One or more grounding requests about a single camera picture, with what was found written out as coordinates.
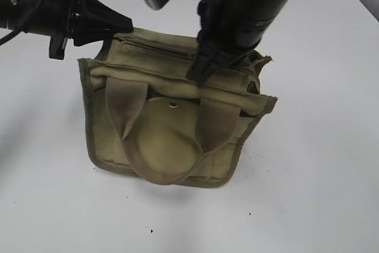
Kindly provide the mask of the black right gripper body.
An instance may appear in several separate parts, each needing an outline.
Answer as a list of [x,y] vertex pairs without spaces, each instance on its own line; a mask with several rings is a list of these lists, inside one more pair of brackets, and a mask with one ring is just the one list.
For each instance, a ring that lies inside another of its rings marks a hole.
[[201,30],[195,66],[236,65],[252,50],[249,40],[238,42],[245,0],[201,0],[198,4]]

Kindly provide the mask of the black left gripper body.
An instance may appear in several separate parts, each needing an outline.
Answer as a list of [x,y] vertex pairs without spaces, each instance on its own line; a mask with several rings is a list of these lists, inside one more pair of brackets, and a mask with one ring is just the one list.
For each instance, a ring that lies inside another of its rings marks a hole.
[[76,47],[96,41],[84,35],[84,0],[43,0],[38,10],[38,33],[48,37],[62,36]]

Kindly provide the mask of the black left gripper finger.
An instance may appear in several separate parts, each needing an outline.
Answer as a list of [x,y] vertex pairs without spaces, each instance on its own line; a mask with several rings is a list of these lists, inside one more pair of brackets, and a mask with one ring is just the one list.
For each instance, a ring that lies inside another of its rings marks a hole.
[[84,35],[110,36],[131,32],[131,18],[116,12],[99,0],[84,0]]
[[67,45],[67,38],[56,36],[50,38],[49,43],[49,58],[56,60],[63,60],[65,58],[65,49]]

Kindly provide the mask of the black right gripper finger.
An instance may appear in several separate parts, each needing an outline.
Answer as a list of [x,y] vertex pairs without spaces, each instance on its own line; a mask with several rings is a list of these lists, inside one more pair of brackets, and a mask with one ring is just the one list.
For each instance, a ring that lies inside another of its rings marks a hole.
[[204,85],[216,72],[234,61],[234,53],[209,40],[198,43],[194,63],[187,72],[187,79],[198,86]]

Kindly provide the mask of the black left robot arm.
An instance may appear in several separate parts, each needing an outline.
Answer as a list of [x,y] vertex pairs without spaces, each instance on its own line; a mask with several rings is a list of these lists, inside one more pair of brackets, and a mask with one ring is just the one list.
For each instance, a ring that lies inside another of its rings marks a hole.
[[20,33],[47,36],[49,58],[62,60],[68,40],[75,46],[131,33],[133,22],[99,0],[1,0],[1,28],[10,32],[1,44]]

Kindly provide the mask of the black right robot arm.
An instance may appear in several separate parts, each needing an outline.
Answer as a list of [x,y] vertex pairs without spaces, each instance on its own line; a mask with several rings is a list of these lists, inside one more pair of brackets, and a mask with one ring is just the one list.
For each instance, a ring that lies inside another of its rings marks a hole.
[[187,79],[205,84],[216,72],[239,64],[261,41],[288,0],[201,0],[201,30]]

